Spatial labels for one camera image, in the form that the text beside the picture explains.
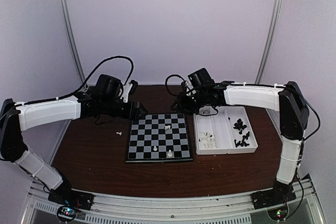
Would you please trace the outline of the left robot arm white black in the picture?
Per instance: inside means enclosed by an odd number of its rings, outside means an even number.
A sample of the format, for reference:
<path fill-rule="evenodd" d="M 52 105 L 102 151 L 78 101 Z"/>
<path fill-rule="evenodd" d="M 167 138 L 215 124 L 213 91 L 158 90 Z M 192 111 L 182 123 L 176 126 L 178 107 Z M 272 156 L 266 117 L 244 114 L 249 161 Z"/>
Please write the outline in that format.
<path fill-rule="evenodd" d="M 131 80 L 122 84 L 115 77 L 102 74 L 95 86 L 78 90 L 64 97 L 41 101 L 14 102 L 6 99 L 1 109 L 1 157 L 15 163 L 42 181 L 64 205 L 71 205 L 76 197 L 70 183 L 60 172 L 47 164 L 23 141 L 22 132 L 58 121 L 98 118 L 137 120 L 147 114 L 140 102 L 129 99 L 138 87 Z"/>

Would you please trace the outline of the white king chess piece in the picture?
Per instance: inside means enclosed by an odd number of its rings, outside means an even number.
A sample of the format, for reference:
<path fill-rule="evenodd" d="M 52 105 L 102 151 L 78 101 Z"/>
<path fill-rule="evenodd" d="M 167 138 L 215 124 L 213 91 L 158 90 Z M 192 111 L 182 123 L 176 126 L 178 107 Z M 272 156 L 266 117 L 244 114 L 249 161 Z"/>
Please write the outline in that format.
<path fill-rule="evenodd" d="M 168 152 L 167 152 L 167 157 L 172 157 L 173 156 L 173 152 L 172 152 L 172 150 L 168 150 Z"/>

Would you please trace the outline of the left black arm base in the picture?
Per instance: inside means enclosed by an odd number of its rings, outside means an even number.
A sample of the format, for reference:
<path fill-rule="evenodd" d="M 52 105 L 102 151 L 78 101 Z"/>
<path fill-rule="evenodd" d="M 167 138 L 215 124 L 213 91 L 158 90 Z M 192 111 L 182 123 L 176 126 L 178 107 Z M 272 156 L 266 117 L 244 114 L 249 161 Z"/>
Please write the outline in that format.
<path fill-rule="evenodd" d="M 63 182 L 56 189 L 50 190 L 48 200 L 76 209 L 90 210 L 94 195 L 73 190 L 70 182 Z"/>

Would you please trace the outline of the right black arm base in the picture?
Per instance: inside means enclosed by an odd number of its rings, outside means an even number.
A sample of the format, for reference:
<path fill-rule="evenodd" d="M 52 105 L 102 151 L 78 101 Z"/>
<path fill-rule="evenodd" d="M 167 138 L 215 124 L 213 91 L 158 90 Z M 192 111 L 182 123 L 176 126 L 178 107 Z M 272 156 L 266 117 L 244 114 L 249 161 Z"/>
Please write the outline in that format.
<path fill-rule="evenodd" d="M 274 180 L 271 189 L 259 190 L 251 194 L 254 209 L 268 208 L 294 199 L 296 195 L 293 192 L 292 182 L 284 184 L 277 180 Z"/>

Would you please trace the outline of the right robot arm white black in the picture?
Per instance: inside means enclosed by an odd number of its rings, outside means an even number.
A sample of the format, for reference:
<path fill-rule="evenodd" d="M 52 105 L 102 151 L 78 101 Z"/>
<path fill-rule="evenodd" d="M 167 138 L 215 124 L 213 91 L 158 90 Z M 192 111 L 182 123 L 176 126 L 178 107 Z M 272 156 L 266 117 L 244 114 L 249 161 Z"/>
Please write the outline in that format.
<path fill-rule="evenodd" d="M 215 82 L 205 68 L 188 75 L 182 90 L 173 94 L 171 110 L 199 114 L 202 107 L 252 106 L 279 112 L 282 151 L 274 188 L 269 192 L 272 203 L 279 204 L 289 196 L 289 188 L 303 157 L 309 108 L 298 84 L 251 84 L 224 80 Z"/>

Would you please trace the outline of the black grey chess board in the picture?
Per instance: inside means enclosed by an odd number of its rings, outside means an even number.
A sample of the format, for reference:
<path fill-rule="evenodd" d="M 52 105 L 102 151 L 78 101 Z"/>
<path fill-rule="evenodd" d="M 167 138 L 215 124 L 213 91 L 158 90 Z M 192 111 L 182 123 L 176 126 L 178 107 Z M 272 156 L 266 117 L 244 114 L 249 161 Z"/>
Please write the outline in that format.
<path fill-rule="evenodd" d="M 173 156 L 167 157 L 168 150 Z M 126 163 L 191 162 L 192 147 L 187 118 L 182 113 L 148 114 L 130 125 Z"/>

